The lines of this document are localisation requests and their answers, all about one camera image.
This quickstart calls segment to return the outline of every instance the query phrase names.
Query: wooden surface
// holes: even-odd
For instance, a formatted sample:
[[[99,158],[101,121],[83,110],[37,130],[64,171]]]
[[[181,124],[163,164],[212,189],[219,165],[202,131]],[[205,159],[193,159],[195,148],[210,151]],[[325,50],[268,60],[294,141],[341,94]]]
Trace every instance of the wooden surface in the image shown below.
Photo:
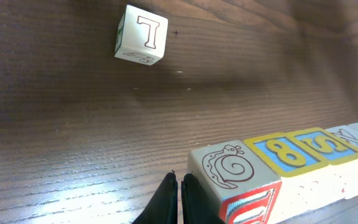
[[[113,57],[126,4],[169,20],[152,67]],[[0,223],[130,223],[191,149],[356,121],[356,0],[0,0]]]

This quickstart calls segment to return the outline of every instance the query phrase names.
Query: red square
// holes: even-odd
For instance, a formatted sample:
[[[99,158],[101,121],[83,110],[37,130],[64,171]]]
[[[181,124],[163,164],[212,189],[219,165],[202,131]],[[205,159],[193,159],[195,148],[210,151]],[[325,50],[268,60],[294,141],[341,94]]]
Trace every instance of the red square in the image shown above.
[[[225,200],[219,211],[219,217],[227,224],[233,224],[236,217],[253,210],[249,213],[249,217],[244,216],[242,224],[267,223],[281,184],[282,182],[279,181]]]

